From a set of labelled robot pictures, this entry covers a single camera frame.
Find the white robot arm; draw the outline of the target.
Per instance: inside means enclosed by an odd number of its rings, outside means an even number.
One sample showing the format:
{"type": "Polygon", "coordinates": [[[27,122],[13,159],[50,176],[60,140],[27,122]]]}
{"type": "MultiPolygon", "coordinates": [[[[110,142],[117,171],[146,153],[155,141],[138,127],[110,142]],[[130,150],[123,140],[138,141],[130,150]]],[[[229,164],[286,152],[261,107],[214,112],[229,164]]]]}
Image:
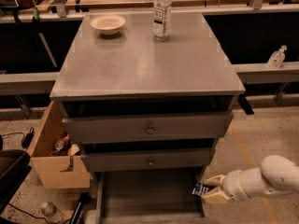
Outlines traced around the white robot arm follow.
{"type": "Polygon", "coordinates": [[[299,192],[299,166],[278,155],[270,155],[259,167],[235,170],[210,177],[201,186],[211,190],[200,197],[206,203],[243,202],[254,197],[278,197],[299,192]]]}

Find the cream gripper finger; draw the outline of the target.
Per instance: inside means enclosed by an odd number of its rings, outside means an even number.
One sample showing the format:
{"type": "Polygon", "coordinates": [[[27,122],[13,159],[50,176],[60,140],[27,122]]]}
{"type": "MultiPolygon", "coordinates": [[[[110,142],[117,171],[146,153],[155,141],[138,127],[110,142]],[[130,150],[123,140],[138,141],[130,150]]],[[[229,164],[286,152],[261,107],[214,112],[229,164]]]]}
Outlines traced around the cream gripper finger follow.
{"type": "Polygon", "coordinates": [[[207,179],[205,181],[205,184],[209,185],[209,186],[215,186],[215,187],[221,186],[224,178],[225,178],[225,175],[215,175],[215,176],[212,176],[209,179],[207,179]]]}
{"type": "Polygon", "coordinates": [[[206,203],[228,203],[231,198],[221,189],[213,189],[202,195],[202,199],[206,203]]]}

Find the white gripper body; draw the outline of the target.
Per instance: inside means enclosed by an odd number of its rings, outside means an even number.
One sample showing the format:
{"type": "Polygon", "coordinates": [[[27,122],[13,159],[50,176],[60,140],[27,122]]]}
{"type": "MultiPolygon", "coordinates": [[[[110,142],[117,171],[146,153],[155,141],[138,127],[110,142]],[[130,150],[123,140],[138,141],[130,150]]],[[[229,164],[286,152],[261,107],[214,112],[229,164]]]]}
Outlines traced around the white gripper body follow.
{"type": "Polygon", "coordinates": [[[224,193],[236,202],[243,202],[249,199],[241,184],[241,170],[228,173],[221,184],[224,193]]]}

